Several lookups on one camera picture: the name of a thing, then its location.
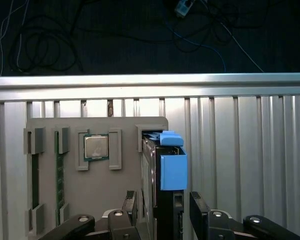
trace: cpu processor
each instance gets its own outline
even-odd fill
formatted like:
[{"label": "cpu processor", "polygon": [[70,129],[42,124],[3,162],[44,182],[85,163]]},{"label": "cpu processor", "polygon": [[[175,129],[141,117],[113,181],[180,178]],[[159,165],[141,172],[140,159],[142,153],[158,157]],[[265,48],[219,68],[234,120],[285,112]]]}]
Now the cpu processor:
[{"label": "cpu processor", "polygon": [[84,161],[109,159],[108,135],[85,134]]}]

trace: green circuit board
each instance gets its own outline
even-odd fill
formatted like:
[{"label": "green circuit board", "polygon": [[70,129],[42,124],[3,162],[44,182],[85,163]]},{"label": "green circuit board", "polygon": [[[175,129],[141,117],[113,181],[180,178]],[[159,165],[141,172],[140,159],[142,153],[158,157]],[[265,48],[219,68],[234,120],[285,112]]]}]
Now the green circuit board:
[{"label": "green circuit board", "polygon": [[55,183],[56,183],[56,225],[60,225],[60,209],[65,204],[64,155],[59,153],[59,132],[54,135],[55,142]]}]

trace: corrugated metal wall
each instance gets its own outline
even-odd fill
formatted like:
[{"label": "corrugated metal wall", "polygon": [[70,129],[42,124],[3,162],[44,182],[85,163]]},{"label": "corrugated metal wall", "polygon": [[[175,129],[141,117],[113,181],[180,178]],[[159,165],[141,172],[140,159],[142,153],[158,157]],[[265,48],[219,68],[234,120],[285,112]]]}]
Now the corrugated metal wall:
[{"label": "corrugated metal wall", "polygon": [[[28,118],[106,117],[107,100],[0,103],[0,240],[24,240]],[[165,116],[185,139],[189,189],[235,219],[300,235],[300,96],[114,99],[114,117]],[[185,239],[192,230],[186,222]]]}]

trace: blue tab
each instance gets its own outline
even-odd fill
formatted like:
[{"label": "blue tab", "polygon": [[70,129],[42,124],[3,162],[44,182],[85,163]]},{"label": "blue tab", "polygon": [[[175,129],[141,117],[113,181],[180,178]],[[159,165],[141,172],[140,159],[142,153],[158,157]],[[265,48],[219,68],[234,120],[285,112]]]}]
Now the blue tab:
[{"label": "blue tab", "polygon": [[185,190],[187,184],[187,155],[162,155],[160,189],[162,191]]},{"label": "blue tab", "polygon": [[160,133],[160,145],[182,147],[184,145],[184,140],[174,131],[163,131]]}]

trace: blue cable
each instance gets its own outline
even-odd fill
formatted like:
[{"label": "blue cable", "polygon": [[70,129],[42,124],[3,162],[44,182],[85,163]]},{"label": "blue cable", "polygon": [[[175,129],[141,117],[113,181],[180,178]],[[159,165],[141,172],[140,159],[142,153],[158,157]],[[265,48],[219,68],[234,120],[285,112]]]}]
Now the blue cable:
[{"label": "blue cable", "polygon": [[193,41],[190,41],[186,38],[184,38],[183,36],[181,36],[180,34],[178,34],[177,32],[175,32],[172,27],[169,25],[169,23],[167,22],[167,19],[166,19],[166,16],[165,16],[165,10],[163,10],[163,18],[164,18],[164,22],[165,22],[165,25],[166,27],[174,34],[176,35],[177,37],[187,41],[188,43],[190,44],[193,44],[195,46],[200,46],[200,47],[203,47],[203,48],[207,48],[207,49],[210,49],[212,51],[214,51],[216,54],[218,54],[218,56],[220,57],[221,61],[222,61],[222,64],[223,64],[223,70],[224,72],[226,73],[227,72],[227,68],[226,68],[226,63],[225,63],[225,60],[223,59],[223,57],[221,56],[221,54],[213,47],[211,46],[208,46],[208,45],[203,45],[203,44],[200,44],[200,43],[196,43],[196,42],[193,42]]}]

